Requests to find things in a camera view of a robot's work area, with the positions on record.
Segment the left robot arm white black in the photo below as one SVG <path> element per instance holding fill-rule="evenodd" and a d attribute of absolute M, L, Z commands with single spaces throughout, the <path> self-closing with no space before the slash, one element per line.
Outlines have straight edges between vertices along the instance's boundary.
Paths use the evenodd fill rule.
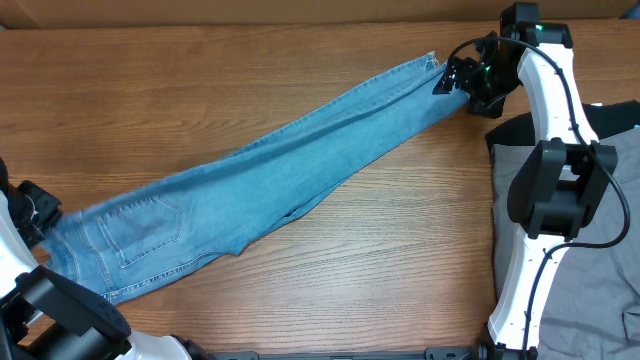
<path fill-rule="evenodd" d="M 31 248 L 61 217 L 60 201 L 1 166 L 1 357 L 37 360 L 207 359 L 176 336 L 134 331 L 91 290 L 38 264 Z"/>

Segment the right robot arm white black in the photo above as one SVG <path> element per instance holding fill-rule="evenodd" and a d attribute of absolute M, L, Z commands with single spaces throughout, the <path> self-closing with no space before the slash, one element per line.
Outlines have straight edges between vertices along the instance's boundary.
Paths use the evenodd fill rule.
<path fill-rule="evenodd" d="M 593 219 L 613 177 L 617 151 L 601 144 L 584 113 L 573 73 L 573 40 L 565 24 L 543 23 L 535 3 L 516 2 L 499 32 L 472 40 L 478 60 L 448 57 L 433 92 L 460 89 L 472 114 L 501 116 L 507 95 L 526 90 L 535 147 L 514 177 L 507 213 L 517 224 L 497 306 L 477 344 L 434 347 L 428 359 L 535 359 L 540 321 L 559 264 Z"/>

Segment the light blue denim jeans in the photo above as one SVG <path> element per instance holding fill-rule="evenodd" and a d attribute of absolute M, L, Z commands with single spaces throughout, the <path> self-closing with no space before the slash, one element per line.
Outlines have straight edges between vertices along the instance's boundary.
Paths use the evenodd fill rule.
<path fill-rule="evenodd" d="M 443 73 L 415 58 L 217 161 L 66 215 L 47 265 L 118 304 L 237 255 L 461 108 L 463 91 L 436 92 Z"/>

